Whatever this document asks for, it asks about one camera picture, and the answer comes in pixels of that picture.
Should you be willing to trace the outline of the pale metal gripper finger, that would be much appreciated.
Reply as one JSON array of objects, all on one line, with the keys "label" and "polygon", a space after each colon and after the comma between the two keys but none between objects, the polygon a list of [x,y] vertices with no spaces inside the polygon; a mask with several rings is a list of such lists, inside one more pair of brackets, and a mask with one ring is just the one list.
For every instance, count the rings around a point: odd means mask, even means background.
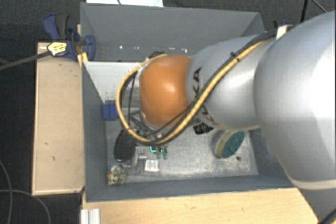
[{"label": "pale metal gripper finger", "polygon": [[146,159],[146,147],[145,146],[136,146],[135,147],[135,159],[136,160]]},{"label": "pale metal gripper finger", "polygon": [[136,173],[159,173],[159,161],[155,159],[140,159],[136,165]]}]

